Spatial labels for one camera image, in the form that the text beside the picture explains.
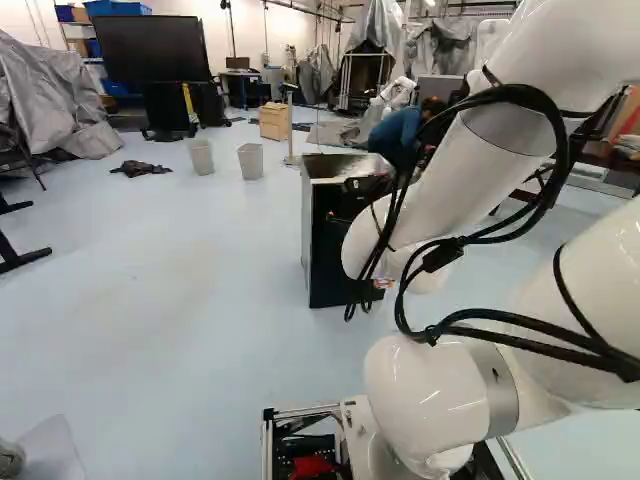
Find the person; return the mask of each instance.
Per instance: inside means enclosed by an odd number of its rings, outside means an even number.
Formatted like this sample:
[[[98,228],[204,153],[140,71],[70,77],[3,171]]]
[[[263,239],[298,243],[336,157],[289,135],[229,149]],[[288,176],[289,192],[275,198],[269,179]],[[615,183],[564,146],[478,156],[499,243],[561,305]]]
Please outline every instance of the person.
[[[446,108],[438,97],[426,98],[420,106],[405,107],[390,113],[369,134],[367,148],[385,157],[396,169],[413,169],[413,146],[421,124]]]

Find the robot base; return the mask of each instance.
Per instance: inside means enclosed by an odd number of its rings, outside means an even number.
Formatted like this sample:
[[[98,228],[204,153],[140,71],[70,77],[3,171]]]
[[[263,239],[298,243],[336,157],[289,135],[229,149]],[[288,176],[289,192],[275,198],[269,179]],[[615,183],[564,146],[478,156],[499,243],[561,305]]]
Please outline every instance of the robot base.
[[[508,442],[498,440],[517,478],[529,478],[520,469],[519,459]],[[319,407],[264,411],[262,480],[286,480],[294,472],[296,459],[314,456],[322,457],[333,467],[322,478],[420,480],[395,457],[377,430],[365,396]],[[504,480],[485,442],[474,445],[469,462],[451,478]]]

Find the black stand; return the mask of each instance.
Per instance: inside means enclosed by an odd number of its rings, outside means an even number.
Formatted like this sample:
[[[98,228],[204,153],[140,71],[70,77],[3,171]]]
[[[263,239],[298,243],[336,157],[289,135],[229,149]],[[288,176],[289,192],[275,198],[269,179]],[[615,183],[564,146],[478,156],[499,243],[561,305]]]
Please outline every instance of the black stand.
[[[198,125],[189,118],[182,83],[147,83],[140,91],[149,120],[149,127],[140,130],[145,140],[177,142],[195,137]]]
[[[196,123],[191,123],[189,125],[189,130],[187,130],[187,137],[193,138],[196,136],[196,131],[198,130],[198,125]],[[153,133],[149,134],[149,130],[146,128],[141,128],[140,133],[144,139],[148,142],[160,142],[160,143],[169,143],[169,142],[179,142],[182,140],[185,135],[185,132],[175,131],[175,130],[155,130]]]
[[[16,210],[21,210],[32,205],[33,202],[20,202],[9,205],[0,193],[0,215],[9,212],[15,212]],[[0,230],[0,257],[4,259],[4,262],[0,263],[0,275],[11,270],[15,270],[16,268],[21,267],[22,265],[26,265],[27,263],[35,262],[40,258],[47,257],[52,253],[53,250],[47,247],[41,250],[35,250],[33,252],[25,253],[23,255],[18,255],[18,253],[11,246],[11,243],[9,243],[9,239],[7,239],[7,237],[5,237],[5,235],[2,233],[2,230]]]

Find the blue bin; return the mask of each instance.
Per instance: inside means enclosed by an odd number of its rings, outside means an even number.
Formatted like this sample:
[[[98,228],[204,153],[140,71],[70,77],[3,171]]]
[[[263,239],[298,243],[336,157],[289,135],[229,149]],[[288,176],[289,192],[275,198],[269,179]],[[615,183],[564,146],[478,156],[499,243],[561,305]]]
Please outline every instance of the blue bin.
[[[71,5],[56,5],[56,17],[59,22],[73,22],[73,7]]]
[[[113,15],[112,2],[109,0],[96,0],[95,2],[84,2],[89,18],[100,15]]]
[[[122,83],[114,82],[113,80],[109,80],[108,78],[101,78],[100,82],[104,87],[104,91],[112,97],[128,97],[129,95],[131,95],[127,86]]]
[[[100,15],[151,15],[151,8],[140,2],[112,2],[96,0],[84,2],[89,17]]]
[[[113,15],[151,15],[151,7],[140,2],[112,2]]]
[[[102,57],[102,50],[100,50],[100,43],[98,43],[97,38],[91,38],[86,40],[87,48],[89,50],[89,56],[91,58],[100,58]]]

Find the dark hair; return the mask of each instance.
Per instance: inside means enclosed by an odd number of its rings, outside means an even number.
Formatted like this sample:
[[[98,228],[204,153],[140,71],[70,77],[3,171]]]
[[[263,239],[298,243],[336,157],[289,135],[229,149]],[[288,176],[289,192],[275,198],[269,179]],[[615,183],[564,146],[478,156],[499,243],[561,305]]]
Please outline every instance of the dark hair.
[[[444,103],[438,97],[425,98],[420,104],[420,111],[430,111],[433,115],[438,115],[444,112],[447,108],[447,104]]]

